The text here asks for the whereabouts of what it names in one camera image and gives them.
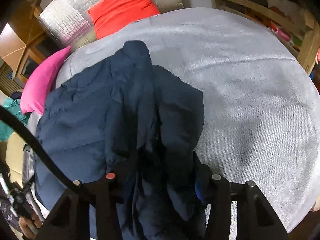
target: human hand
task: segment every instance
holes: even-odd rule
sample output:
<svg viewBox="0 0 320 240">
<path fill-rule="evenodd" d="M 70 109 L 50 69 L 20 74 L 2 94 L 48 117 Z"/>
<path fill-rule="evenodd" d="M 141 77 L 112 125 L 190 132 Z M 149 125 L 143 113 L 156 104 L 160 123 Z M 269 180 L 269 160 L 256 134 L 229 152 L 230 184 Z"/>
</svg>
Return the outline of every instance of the human hand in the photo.
<svg viewBox="0 0 320 240">
<path fill-rule="evenodd" d="M 31 218 L 27 219 L 25 217 L 19 218 L 19 226 L 21 228 L 21 231 L 28 239 L 35 239 L 36 235 L 31 231 L 28 225 L 34 225 L 36 228 L 40 228 L 42 226 L 42 223 L 38 217 L 38 215 L 34 212 L 34 210 L 31 210 Z"/>
</svg>

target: teal cloth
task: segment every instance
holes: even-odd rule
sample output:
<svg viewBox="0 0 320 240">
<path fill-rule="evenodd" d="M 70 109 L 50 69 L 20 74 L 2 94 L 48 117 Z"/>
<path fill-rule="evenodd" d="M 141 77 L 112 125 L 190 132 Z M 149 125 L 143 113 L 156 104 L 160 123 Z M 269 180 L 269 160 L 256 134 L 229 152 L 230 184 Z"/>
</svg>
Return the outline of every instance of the teal cloth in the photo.
<svg viewBox="0 0 320 240">
<path fill-rule="evenodd" d="M 21 113 L 20 99 L 13 100 L 12 98 L 7 98 L 3 104 L 3 107 L 13 114 L 24 125 L 28 124 L 28 118 Z M 13 129 L 0 121 L 0 142 L 6 141 L 12 133 Z"/>
</svg>

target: red cloth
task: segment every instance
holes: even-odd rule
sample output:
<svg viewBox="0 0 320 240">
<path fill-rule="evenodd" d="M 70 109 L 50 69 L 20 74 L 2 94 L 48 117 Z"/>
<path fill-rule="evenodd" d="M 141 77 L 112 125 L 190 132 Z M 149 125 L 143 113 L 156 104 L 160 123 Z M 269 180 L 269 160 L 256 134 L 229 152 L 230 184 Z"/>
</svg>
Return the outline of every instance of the red cloth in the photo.
<svg viewBox="0 0 320 240">
<path fill-rule="evenodd" d="M 160 14 L 152 0 L 102 0 L 88 13 L 97 39 L 113 34 L 134 21 Z"/>
</svg>

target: dark blue jacket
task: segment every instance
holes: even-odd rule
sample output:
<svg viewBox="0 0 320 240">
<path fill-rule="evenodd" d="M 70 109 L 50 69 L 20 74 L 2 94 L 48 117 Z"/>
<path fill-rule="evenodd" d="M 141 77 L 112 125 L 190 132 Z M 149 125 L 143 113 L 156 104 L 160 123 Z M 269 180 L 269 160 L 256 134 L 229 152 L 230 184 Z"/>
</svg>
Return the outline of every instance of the dark blue jacket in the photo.
<svg viewBox="0 0 320 240">
<path fill-rule="evenodd" d="M 142 149 L 117 207 L 124 239 L 191 239 L 185 222 L 199 206 L 192 152 L 203 121 L 202 92 L 152 65 L 142 41 L 128 41 L 48 95 L 37 138 L 67 177 L 83 183 Z M 65 188 L 38 158 L 35 170 L 36 194 L 51 210 Z"/>
</svg>

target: gray bed sheet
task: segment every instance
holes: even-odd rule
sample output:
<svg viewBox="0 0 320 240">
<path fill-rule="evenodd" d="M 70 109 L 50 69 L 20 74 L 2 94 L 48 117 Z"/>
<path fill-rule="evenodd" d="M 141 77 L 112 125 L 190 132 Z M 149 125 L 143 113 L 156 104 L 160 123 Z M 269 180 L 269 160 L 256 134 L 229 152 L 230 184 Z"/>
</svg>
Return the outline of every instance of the gray bed sheet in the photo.
<svg viewBox="0 0 320 240">
<path fill-rule="evenodd" d="M 254 180 L 290 232 L 320 194 L 319 94 L 296 59 L 267 28 L 229 12 L 190 8 L 78 49 L 56 87 L 127 40 L 144 41 L 154 65 L 203 91 L 200 161 L 229 181 Z M 234 205 L 230 239 L 236 239 Z"/>
</svg>

